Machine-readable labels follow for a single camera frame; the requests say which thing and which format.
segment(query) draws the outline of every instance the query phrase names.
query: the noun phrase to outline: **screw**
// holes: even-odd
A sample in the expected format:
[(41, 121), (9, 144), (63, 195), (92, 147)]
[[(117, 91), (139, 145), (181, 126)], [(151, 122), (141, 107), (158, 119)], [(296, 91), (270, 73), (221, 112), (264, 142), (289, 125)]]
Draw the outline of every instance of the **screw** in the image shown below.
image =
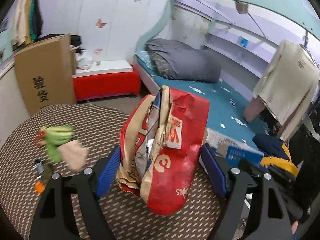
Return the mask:
[(272, 178), (272, 176), (269, 173), (265, 173), (263, 177), (267, 180), (270, 180)]
[(60, 177), (60, 174), (59, 174), (59, 173), (54, 173), (54, 174), (52, 174), (52, 176), (51, 176), (51, 178), (53, 178), (53, 179), (59, 179), (59, 177)]
[(239, 174), (239, 173), (240, 173), (240, 170), (239, 170), (238, 168), (232, 168), (232, 169), (231, 169), (231, 172), (232, 172), (233, 174)]
[(89, 175), (89, 174), (92, 173), (92, 169), (91, 169), (91, 168), (86, 168), (86, 169), (84, 169), (83, 173), (84, 173), (85, 175)]

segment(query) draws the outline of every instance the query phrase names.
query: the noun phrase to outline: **gray comforter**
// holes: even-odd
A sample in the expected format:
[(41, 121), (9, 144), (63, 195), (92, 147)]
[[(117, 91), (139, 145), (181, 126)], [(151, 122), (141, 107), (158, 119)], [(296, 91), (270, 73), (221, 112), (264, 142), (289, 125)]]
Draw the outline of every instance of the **gray comforter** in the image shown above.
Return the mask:
[(194, 49), (180, 41), (155, 39), (146, 44), (161, 76), (216, 83), (221, 65), (208, 50)]

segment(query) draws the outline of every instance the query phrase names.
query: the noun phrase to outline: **small tag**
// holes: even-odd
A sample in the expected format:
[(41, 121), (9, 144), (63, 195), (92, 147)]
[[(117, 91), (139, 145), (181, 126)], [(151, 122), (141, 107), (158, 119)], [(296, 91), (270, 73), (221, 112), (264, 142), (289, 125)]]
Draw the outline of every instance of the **small tag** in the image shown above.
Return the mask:
[(181, 149), (181, 131), (183, 121), (175, 116), (171, 116), (170, 123), (170, 130), (165, 139), (166, 146), (173, 149)]

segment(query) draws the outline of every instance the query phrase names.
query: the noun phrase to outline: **loft bed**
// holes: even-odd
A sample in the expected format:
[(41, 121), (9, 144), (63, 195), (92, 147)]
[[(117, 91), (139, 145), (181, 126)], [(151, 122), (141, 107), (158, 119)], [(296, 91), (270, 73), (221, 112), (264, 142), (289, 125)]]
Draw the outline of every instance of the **loft bed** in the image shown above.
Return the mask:
[[(312, 13), (312, 8), (308, 7), (311, 6), (308, 0), (237, 1), (276, 13), (282, 17), (283, 21), (292, 21), (298, 32), (293, 33), (281, 24), (277, 25), (258, 15), (254, 16), (257, 22), (255, 24), (248, 18), (249, 15), (238, 14), (235, 8), (217, 6), (217, 0), (168, 0), (164, 13), (157, 24), (138, 40), (136, 52), (144, 50), (149, 40), (159, 37), (159, 34), (172, 21), (172, 15), (177, 11), (177, 7), (182, 8), (208, 21), (202, 48), (212, 50), (223, 61), (220, 81), (213, 84), (165, 79), (154, 70), (149, 69), (138, 57), (135, 69), (151, 93), (156, 93), (162, 85), (168, 85), (208, 99), (210, 110), (207, 128), (255, 148), (252, 137), (256, 133), (263, 133), (267, 127), (258, 118), (250, 124), (247, 124), (243, 119), (244, 109), (252, 99), (252, 90), (255, 84), (263, 75), (283, 39), (304, 43), (305, 36), (309, 37), (308, 49), (316, 62), (320, 62), (320, 54), (317, 52), (317, 47), (320, 45), (320, 20)], [(231, 29), (232, 31), (221, 31), (223, 29)], [(246, 48), (239, 46), (237, 44), (240, 37), (237, 34), (239, 31), (253, 36), (258, 42), (249, 40)], [(242, 56), (241, 60), (237, 58), (239, 54)], [(193, 88), (200, 90), (201, 93), (196, 92)]]

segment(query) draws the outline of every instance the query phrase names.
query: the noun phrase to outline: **white plastic bag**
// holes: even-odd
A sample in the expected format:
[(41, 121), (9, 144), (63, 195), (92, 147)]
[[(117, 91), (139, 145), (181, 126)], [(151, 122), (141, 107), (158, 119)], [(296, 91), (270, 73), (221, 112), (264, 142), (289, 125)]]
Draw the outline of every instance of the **white plastic bag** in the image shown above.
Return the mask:
[(76, 61), (78, 63), (78, 68), (82, 70), (88, 70), (92, 65), (92, 56), (86, 51), (82, 50), (82, 54), (76, 53)]

